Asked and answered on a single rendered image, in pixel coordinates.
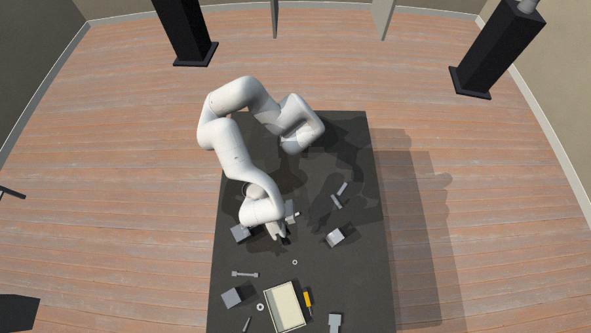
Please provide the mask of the cream open-top tray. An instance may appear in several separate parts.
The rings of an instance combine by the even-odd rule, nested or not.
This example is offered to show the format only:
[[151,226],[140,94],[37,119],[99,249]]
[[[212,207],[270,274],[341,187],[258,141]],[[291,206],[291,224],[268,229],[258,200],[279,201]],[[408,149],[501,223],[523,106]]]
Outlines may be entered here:
[[291,281],[263,292],[276,333],[306,325]]

